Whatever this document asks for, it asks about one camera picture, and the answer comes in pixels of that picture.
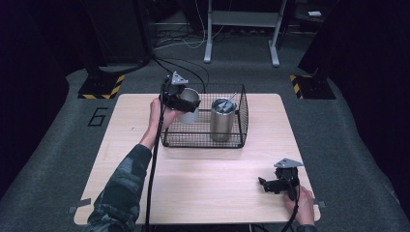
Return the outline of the person's right hand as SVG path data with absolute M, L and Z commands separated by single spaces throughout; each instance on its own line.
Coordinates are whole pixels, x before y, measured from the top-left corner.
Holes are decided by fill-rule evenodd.
M 295 205 L 298 205 L 295 219 L 300 225 L 314 224 L 314 210 L 313 210 L 313 194 L 310 190 L 303 186 L 298 186 L 297 190 L 299 201 L 292 201 L 288 194 L 285 193 L 282 197 L 284 206 L 287 211 L 292 214 Z

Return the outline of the black yellow striped base plate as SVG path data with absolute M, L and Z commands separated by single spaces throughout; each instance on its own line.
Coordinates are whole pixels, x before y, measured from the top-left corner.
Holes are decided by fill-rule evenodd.
M 87 77 L 80 87 L 77 97 L 87 100 L 113 99 L 119 92 L 124 79 L 123 75 L 105 75 L 99 78 Z
M 326 79 L 317 80 L 310 75 L 290 75 L 296 97 L 300 100 L 334 100 L 336 98 Z

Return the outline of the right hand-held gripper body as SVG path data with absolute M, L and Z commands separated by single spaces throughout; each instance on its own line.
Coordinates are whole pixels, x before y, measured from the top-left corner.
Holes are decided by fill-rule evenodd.
M 298 177 L 299 166 L 303 166 L 303 164 L 292 159 L 282 159 L 274 164 L 276 168 L 275 174 L 277 176 L 274 185 L 275 194 L 286 191 L 292 201 L 296 199 L 296 187 L 300 184 Z

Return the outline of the silver metal mug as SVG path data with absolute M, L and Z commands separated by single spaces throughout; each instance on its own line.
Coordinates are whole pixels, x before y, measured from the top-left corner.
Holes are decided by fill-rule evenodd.
M 186 88 L 183 91 L 181 97 L 183 100 L 187 100 L 190 102 L 199 101 L 198 93 L 194 89 L 191 89 L 191 88 Z M 177 121 L 183 124 L 192 124 L 198 119 L 198 115 L 199 115 L 199 108 L 197 107 L 194 112 L 187 112 L 185 114 L 180 115 L 177 118 Z

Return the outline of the black cabinet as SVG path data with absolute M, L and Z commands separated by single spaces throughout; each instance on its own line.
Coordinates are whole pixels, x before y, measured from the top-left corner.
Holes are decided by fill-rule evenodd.
M 84 0 L 105 63 L 145 66 L 152 48 L 143 0 Z

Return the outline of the white metal desk frame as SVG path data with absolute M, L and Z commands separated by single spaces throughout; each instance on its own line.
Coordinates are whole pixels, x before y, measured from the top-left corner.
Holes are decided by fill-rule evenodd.
M 284 10 L 288 0 L 279 0 L 280 7 L 274 13 L 259 12 L 232 12 L 217 11 L 213 9 L 213 0 L 208 0 L 207 41 L 203 61 L 210 63 L 213 51 L 213 26 L 246 26 L 258 28 L 273 28 L 274 35 L 268 41 L 271 62 L 275 68 L 279 66 L 277 40 L 280 26 L 284 16 Z

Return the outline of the black wire basket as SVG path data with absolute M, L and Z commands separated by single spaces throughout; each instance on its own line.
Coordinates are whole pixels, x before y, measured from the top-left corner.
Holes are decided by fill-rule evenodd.
M 179 148 L 242 148 L 249 126 L 245 86 L 235 83 L 188 83 L 186 88 L 194 89 L 199 95 L 201 103 L 198 119 L 192 124 L 179 123 L 176 119 L 161 133 L 162 145 Z M 212 103 L 216 98 L 229 98 L 233 94 L 237 108 L 230 138 L 225 142 L 214 141 L 210 135 Z

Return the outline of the steel tumbler with straw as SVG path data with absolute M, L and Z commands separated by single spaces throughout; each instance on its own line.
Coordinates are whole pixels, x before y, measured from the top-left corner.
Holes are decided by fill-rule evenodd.
M 229 98 L 216 98 L 212 103 L 210 135 L 214 141 L 225 142 L 230 138 L 237 103 Z

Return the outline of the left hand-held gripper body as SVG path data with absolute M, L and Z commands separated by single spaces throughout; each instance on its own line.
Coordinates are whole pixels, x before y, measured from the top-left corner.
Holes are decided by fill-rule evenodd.
M 170 109 L 179 110 L 182 93 L 189 82 L 177 72 L 169 75 L 161 85 L 160 100 Z

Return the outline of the person's left hand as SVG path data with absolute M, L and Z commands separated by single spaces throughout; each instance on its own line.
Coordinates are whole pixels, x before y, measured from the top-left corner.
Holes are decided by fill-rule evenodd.
M 159 99 L 153 99 L 150 103 L 150 118 L 147 132 L 154 136 L 158 129 L 164 131 L 177 117 L 183 115 L 182 111 L 170 109 L 164 106 Z

